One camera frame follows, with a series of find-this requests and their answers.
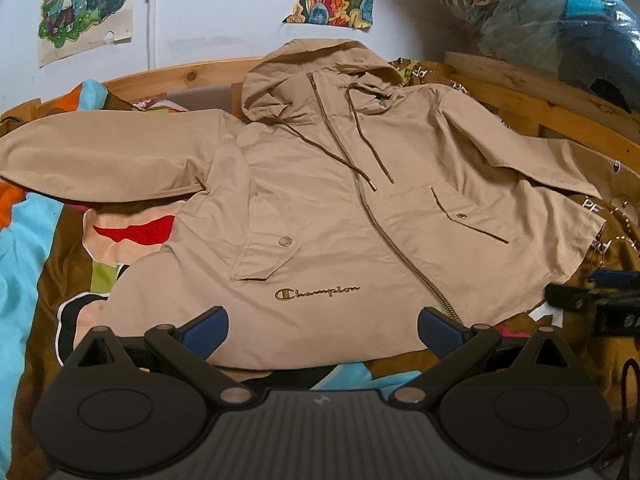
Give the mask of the beige Champion hooded jacket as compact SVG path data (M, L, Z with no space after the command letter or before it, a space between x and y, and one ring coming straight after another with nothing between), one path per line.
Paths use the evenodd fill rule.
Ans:
M569 278L602 226L575 196L612 193L607 158L521 136L440 84L406 88L356 41L271 53L243 110L66 113L2 139L2 178L33 191L186 198L80 327L134 336L221 306L222 366L397 356L419 348L426 306L497 323Z

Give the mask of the white wall pipe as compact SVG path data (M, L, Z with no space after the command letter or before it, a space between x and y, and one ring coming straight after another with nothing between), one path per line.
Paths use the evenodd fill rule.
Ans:
M148 70L156 69L156 14L157 0L146 2L146 62Z

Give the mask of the plastic-wrapped bedding bundle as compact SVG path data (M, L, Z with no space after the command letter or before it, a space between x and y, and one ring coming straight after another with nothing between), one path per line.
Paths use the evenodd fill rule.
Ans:
M639 19L623 0L440 0L477 50L639 108Z

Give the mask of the anime girl wall poster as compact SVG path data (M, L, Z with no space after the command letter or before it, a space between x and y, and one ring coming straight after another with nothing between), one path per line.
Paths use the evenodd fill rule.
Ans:
M134 32L134 0L42 0L38 27L41 67Z

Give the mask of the colourful patchwork brown bedsheet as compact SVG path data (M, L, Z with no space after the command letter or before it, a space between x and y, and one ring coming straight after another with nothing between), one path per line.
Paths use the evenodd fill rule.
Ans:
M483 99L498 96L500 87L500 96L513 96L513 106L499 107L498 115L518 133L557 133L544 130L542 126L548 125L542 120L560 117L562 110L567 120L559 123L560 133L568 132L570 118L583 122L580 126L585 126L590 136L602 133L606 139L603 146L622 138L622 126L597 130L591 120L622 118L622 109L614 104L489 58L448 52L446 59L449 64L398 58L392 65L405 84L443 82L454 86L469 82L472 95ZM86 80L65 96L44 104L35 99L4 113L1 136L30 120L79 110L80 104L161 112L176 112L180 106L195 110L195 104L178 105L178 98L168 98L168 94L227 82L231 89L222 89L222 97L230 101L232 113L240 114L240 81L248 71L244 66L248 61L256 60L181 65L103 84ZM494 104L483 99L480 102ZM615 144L614 148L618 154L617 148L622 146ZM590 249L587 262L570 279L570 285L587 286L588 276L597 268L639 271L639 227L632 228L623 220L622 205L600 205L604 209L599 214L606 220L602 245ZM167 240L174 206L124 206L112 214L106 206L63 205L1 183L1 479L43 479L50 470L32 436L30 418L61 367L54 351L58 310L67 303L85 307L98 301L124 273L125 263L157 250L160 242ZM586 324L575 315L564 315L565 335L603 388L615 417L622 412L623 398L629 409L635 408L639 393L637 399L629 398L636 393L639 378L632 378L629 370L626 382L622 377L629 359L635 359L639 366L639 338L589 339ZM256 391L270 387L371 387L389 393L401 379L424 372L435 363L435 356L425 350L363 364L281 370L251 380L241 378L241 382L257 387Z

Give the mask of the wooden bed frame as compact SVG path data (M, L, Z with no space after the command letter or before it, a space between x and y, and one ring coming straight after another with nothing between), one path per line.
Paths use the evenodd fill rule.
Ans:
M296 40L252 65L213 64L218 76L242 76L240 116L58 105L2 138L1 174L33 188L45 175L69 181L119 171L142 179L144 194L167 195L203 181L225 145L256 142L278 159L313 151L362 172L399 174L427 154L442 156L453 132L490 162L521 171L576 162L567 148L498 122L493 110L638 167L638 139L609 126L603 106L584 92L507 73L489 58L458 54L451 65L461 91L430 84L407 61L387 63L356 41Z

